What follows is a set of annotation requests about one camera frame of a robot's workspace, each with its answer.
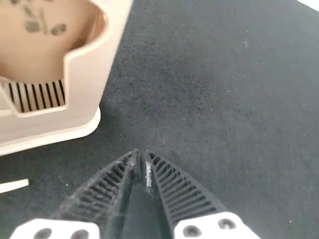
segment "dark gray carpet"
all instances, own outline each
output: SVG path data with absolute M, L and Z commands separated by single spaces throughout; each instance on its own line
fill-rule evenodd
M 264 239 L 319 235 L 319 12 L 295 0 L 135 0 L 90 136 L 0 159 L 0 235 L 137 147 Z

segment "white plastic strip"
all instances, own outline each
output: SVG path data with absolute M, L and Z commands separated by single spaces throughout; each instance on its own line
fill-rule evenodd
M 318 0 L 297 0 L 312 9 L 319 11 L 319 1 Z
M 0 193 L 6 193 L 9 191 L 13 191 L 19 188 L 23 188 L 29 185 L 28 179 L 23 179 L 15 182 L 10 183 L 2 183 L 0 184 Z

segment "beige plastic container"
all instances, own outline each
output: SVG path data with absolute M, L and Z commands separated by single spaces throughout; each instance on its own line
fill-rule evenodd
M 132 5 L 132 0 L 55 0 L 56 10 L 64 12 L 50 16 L 41 5 L 15 9 L 12 2 L 19 1 L 1 7 L 23 10 L 16 22 L 24 28 L 12 26 L 9 37 L 0 39 L 0 155 L 96 129 L 99 103 Z M 71 21 L 63 22 L 65 13 Z M 17 41 L 18 36 L 25 42 Z M 5 47 L 12 41 L 15 47 Z M 26 49 L 28 41 L 41 51 Z

